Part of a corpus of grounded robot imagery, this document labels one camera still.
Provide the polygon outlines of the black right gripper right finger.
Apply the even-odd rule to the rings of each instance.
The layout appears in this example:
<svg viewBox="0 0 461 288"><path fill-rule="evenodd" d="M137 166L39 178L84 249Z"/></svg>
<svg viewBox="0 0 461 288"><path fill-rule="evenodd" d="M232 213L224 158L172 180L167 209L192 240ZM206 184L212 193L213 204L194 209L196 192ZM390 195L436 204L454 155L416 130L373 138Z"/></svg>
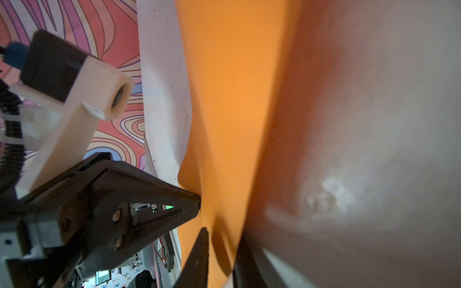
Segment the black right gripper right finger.
<svg viewBox="0 0 461 288"><path fill-rule="evenodd" d="M245 237L241 238L238 246L232 280L234 288L267 287Z"/></svg>

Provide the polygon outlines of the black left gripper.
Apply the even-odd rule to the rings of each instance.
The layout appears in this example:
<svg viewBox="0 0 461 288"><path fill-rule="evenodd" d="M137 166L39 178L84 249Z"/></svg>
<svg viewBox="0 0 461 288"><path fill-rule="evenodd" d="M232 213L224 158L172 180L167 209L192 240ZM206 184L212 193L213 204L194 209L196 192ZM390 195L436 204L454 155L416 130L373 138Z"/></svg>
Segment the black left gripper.
<svg viewBox="0 0 461 288"><path fill-rule="evenodd" d="M88 272L112 270L152 244L162 228L152 211L173 207L167 232L198 216L200 196L99 152L53 177L24 198L1 192L1 287L63 287L85 251ZM87 245L82 236L86 230Z"/></svg>

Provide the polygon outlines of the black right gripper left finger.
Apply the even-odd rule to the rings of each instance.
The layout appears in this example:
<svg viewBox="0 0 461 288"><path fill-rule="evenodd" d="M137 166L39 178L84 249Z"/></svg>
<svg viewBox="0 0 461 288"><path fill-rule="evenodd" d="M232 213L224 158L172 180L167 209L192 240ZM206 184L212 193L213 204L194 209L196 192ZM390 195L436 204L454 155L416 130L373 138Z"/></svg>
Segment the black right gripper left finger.
<svg viewBox="0 0 461 288"><path fill-rule="evenodd" d="M209 257L209 232L202 228L174 288L207 288Z"/></svg>

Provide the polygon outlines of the orange paper sheet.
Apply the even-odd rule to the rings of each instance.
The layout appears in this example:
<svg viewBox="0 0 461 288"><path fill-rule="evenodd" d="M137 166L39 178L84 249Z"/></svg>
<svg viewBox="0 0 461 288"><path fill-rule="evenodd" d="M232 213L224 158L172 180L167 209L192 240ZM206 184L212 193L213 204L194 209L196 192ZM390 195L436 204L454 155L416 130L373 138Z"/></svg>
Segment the orange paper sheet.
<svg viewBox="0 0 461 288"><path fill-rule="evenodd" d="M302 1L177 1L192 102L182 188L201 197L182 255L209 232L208 286L232 273Z"/></svg>

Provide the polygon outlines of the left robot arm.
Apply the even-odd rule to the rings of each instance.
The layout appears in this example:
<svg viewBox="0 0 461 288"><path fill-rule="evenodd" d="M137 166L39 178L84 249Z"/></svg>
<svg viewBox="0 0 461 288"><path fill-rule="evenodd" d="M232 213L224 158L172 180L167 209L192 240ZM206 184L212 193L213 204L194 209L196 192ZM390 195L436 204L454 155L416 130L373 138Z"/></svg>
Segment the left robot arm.
<svg viewBox="0 0 461 288"><path fill-rule="evenodd" d="M198 215L198 195L108 152L79 157L20 198L24 134L19 97L6 84L1 110L10 137L1 156L2 287L64 288L78 265L111 270Z"/></svg>

